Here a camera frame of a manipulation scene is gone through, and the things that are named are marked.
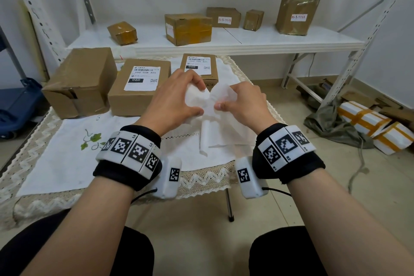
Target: styrofoam package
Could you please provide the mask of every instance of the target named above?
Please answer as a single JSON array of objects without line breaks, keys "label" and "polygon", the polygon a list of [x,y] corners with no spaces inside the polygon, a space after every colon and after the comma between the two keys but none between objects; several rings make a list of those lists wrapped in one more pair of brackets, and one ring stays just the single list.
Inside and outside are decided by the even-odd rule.
[{"label": "styrofoam package", "polygon": [[384,129],[391,119],[357,102],[345,102],[338,108],[338,114],[350,122],[358,132],[372,136]]},{"label": "styrofoam package", "polygon": [[399,122],[394,122],[373,136],[374,145],[381,152],[391,155],[414,142],[414,133]]}]

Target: lace tablecloth border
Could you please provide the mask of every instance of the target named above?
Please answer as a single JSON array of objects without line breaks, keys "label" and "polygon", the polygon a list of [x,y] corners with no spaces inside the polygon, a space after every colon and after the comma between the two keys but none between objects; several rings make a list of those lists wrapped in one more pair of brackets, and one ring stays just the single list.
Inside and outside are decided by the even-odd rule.
[{"label": "lace tablecloth border", "polygon": [[[251,82],[230,57],[217,57],[225,64],[230,65],[240,81]],[[170,59],[171,57],[157,56],[148,58]],[[267,105],[273,117],[279,122],[284,122],[269,102]],[[25,145],[0,178],[0,231],[8,230],[72,207],[82,194],[83,189],[16,197],[16,193],[25,177],[31,172],[37,159],[42,155],[49,140],[59,130],[61,124],[62,120],[50,108],[42,122],[32,132]],[[236,183],[234,161],[212,168],[183,172],[180,177],[177,199],[224,190]],[[137,203],[153,203],[158,201],[162,200],[147,195],[138,200]]]}]

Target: white shelf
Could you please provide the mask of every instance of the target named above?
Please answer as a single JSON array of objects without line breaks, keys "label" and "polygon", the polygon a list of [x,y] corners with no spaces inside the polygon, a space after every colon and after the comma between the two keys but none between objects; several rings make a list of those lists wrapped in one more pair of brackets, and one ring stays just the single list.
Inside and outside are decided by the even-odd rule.
[{"label": "white shelf", "polygon": [[110,37],[106,26],[94,26],[83,32],[72,48],[110,47],[115,59],[168,56],[194,52],[199,54],[254,55],[334,52],[359,50],[364,42],[346,35],[311,26],[307,36],[282,35],[274,26],[262,26],[252,32],[243,28],[213,27],[212,40],[207,43],[174,46],[165,36],[164,24],[132,24],[137,29],[138,43],[119,46]]}]

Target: forearm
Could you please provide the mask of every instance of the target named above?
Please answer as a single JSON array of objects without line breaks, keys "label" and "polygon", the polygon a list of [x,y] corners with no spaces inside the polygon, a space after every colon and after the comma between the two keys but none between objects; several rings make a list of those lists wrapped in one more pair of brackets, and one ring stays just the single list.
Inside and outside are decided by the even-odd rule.
[{"label": "forearm", "polygon": [[22,275],[109,275],[132,197],[96,177]]},{"label": "forearm", "polygon": [[288,184],[329,275],[414,275],[414,258],[324,169]]}]

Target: black cable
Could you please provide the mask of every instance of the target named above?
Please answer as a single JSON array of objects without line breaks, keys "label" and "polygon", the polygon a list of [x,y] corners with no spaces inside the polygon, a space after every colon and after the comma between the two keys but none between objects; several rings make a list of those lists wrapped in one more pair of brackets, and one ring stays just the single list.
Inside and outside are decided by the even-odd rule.
[{"label": "black cable", "polygon": [[292,196],[290,193],[287,193],[287,192],[285,192],[285,191],[278,190],[278,189],[273,189],[273,188],[266,188],[266,187],[264,187],[264,188],[262,188],[262,190],[272,190],[272,191],[276,191],[276,192],[280,192],[280,193],[283,193],[283,194],[286,194],[286,195]]},{"label": "black cable", "polygon": [[142,197],[144,195],[147,195],[147,194],[150,194],[150,193],[157,192],[157,191],[158,191],[158,189],[153,189],[153,190],[149,190],[147,192],[144,192],[143,194],[138,195],[136,198],[132,199],[131,204],[134,203],[136,200],[138,200],[140,197]]},{"label": "black cable", "polygon": [[308,78],[310,77],[310,70],[311,70],[311,68],[312,68],[312,65],[313,65],[313,61],[315,60],[315,55],[316,55],[316,53],[313,53],[313,58],[312,58],[312,62],[310,63],[310,66],[309,66],[309,70],[308,70]]}]

